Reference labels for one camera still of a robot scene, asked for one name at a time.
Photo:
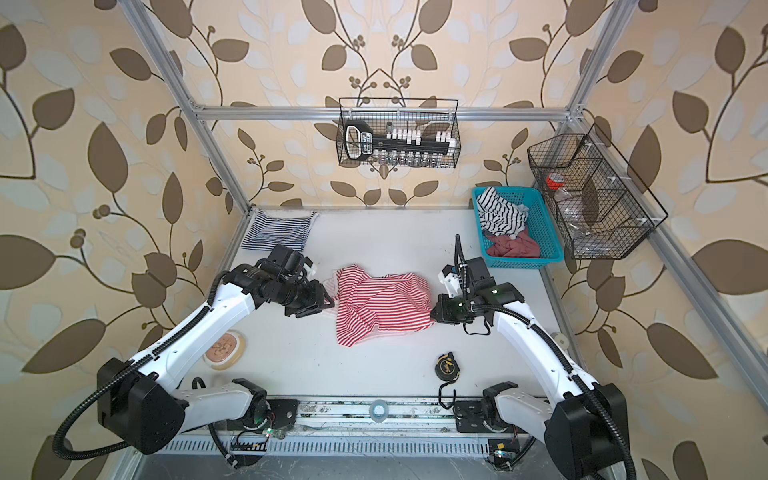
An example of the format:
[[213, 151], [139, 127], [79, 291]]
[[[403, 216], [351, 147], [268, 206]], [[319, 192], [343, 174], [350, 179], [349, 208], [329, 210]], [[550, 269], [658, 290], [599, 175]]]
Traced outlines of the black white striped tank top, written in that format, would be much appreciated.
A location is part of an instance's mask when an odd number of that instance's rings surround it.
[[477, 198], [481, 232], [490, 236], [507, 236], [512, 240], [526, 229], [529, 208], [504, 199], [495, 187], [486, 188]]

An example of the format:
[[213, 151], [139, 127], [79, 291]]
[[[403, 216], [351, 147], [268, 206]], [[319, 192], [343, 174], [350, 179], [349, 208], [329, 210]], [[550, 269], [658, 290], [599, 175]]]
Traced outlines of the maroon tank top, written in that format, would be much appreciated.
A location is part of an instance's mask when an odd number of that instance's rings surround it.
[[483, 236], [491, 242], [486, 249], [490, 257], [495, 258], [539, 258], [541, 250], [538, 243], [530, 237], [525, 228], [515, 237], [511, 235], [491, 235], [484, 231]]

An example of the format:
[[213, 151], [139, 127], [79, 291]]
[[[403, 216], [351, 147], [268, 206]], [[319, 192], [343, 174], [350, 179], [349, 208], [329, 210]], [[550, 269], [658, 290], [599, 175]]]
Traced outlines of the teal plastic basket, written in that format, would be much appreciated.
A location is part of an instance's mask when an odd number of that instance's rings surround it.
[[[480, 224], [479, 197], [495, 189], [499, 196], [514, 205], [524, 205], [528, 208], [525, 222], [528, 236], [537, 243], [540, 249], [538, 257], [495, 257], [488, 253], [492, 241], [483, 233]], [[539, 270], [546, 265], [561, 262], [564, 259], [563, 247], [560, 244], [552, 218], [542, 195], [529, 187], [475, 187], [472, 190], [473, 208], [476, 217], [477, 233], [480, 242], [482, 258], [489, 268], [534, 269]]]

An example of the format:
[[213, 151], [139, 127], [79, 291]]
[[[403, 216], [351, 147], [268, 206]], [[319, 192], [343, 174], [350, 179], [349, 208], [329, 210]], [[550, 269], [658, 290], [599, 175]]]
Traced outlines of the red white striped tank top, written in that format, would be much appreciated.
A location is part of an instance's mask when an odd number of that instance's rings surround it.
[[335, 303], [336, 340], [343, 347], [421, 332], [434, 324], [430, 286], [415, 273], [375, 277], [350, 265], [335, 270], [323, 285]]

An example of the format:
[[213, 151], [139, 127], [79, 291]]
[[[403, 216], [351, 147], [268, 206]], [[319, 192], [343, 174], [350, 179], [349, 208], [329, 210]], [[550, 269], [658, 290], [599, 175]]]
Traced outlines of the red cap plastic bottle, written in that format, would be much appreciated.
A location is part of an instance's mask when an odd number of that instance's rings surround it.
[[565, 186], [565, 177], [552, 172], [545, 179], [555, 210], [565, 222], [581, 222], [584, 220], [583, 201], [580, 191], [571, 191]]

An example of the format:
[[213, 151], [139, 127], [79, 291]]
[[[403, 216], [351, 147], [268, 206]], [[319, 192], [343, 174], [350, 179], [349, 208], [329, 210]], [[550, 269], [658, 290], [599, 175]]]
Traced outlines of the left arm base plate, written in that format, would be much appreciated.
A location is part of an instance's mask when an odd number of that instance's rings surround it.
[[241, 429], [266, 432], [268, 429], [290, 429], [298, 416], [298, 399], [261, 399], [240, 420]]

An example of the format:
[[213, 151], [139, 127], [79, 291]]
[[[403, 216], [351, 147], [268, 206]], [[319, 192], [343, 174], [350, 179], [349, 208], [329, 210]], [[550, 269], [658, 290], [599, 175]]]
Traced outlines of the blue white striped tank top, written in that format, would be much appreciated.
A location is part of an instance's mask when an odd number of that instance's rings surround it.
[[300, 217], [273, 217], [258, 211], [240, 247], [251, 251], [271, 251], [275, 246], [282, 245], [301, 252], [317, 218], [317, 212]]

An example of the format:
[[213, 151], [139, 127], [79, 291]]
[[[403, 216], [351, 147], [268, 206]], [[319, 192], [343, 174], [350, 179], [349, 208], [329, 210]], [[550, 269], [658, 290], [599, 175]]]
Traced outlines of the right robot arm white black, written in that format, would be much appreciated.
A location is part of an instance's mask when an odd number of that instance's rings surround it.
[[483, 393], [489, 427], [521, 428], [543, 443], [567, 479], [599, 479], [622, 464], [635, 479], [627, 402], [613, 384], [601, 384], [580, 367], [547, 333], [523, 294], [498, 283], [481, 258], [456, 258], [439, 274], [445, 287], [431, 311], [442, 324], [467, 326], [482, 319], [487, 332], [500, 333], [518, 351], [543, 388], [539, 399], [515, 383], [499, 383]]

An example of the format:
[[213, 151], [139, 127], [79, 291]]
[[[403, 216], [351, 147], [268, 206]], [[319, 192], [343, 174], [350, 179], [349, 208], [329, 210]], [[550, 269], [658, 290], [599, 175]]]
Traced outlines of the small tape roll on rail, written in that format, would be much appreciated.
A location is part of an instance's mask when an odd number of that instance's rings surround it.
[[389, 417], [389, 404], [383, 399], [374, 400], [369, 408], [369, 416], [375, 423], [383, 423]]

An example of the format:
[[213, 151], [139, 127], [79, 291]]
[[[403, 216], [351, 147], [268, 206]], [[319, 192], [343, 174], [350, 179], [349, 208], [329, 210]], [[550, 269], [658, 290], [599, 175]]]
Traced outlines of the black white tool rack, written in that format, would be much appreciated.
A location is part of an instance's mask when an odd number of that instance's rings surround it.
[[335, 139], [340, 162], [373, 160], [455, 162], [461, 140], [451, 122], [343, 120]]

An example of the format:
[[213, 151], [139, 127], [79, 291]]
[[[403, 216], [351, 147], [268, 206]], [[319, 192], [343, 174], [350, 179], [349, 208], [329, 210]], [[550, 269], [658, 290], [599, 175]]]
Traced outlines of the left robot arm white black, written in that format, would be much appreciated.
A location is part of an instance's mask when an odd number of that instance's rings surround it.
[[[254, 265], [220, 272], [202, 305], [166, 336], [127, 361], [113, 358], [98, 371], [97, 388], [65, 418], [52, 437], [53, 453], [63, 460], [87, 460], [133, 447], [153, 454], [178, 434], [236, 421], [259, 429], [274, 417], [265, 389], [244, 378], [219, 386], [196, 381], [181, 385], [191, 368], [233, 326], [264, 304], [280, 305], [286, 316], [302, 318], [334, 302], [313, 277], [313, 262], [283, 245]], [[119, 442], [90, 450], [68, 447], [66, 436], [90, 407], [98, 423]]]

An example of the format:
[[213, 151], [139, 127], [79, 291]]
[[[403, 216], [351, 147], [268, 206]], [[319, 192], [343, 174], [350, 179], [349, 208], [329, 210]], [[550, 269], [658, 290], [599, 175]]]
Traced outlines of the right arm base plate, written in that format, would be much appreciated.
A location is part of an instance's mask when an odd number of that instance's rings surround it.
[[488, 423], [489, 410], [482, 400], [457, 400], [452, 409], [455, 427], [459, 433], [492, 433]]

